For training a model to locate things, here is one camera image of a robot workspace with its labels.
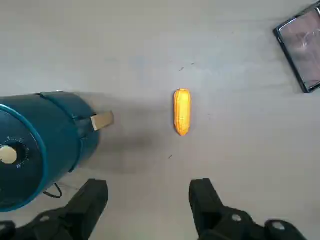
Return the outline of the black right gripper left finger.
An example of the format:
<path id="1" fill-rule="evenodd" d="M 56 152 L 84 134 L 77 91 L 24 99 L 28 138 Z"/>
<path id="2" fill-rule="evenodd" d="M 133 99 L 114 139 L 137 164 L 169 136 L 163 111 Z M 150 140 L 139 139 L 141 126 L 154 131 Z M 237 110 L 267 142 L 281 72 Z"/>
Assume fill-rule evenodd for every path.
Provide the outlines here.
<path id="1" fill-rule="evenodd" d="M 105 180 L 89 179 L 64 207 L 40 213 L 28 224 L 0 223 L 2 240 L 88 240 L 108 203 Z"/>

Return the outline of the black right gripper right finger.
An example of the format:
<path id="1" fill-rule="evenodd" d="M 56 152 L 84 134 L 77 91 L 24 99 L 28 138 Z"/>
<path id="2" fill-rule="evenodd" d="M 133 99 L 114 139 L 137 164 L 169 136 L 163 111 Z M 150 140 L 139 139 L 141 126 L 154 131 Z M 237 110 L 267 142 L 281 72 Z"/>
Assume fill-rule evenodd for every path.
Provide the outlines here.
<path id="1" fill-rule="evenodd" d="M 304 240 L 291 223 L 269 219 L 257 224 L 245 211 L 225 206 L 210 179 L 193 179 L 189 203 L 200 240 Z"/>

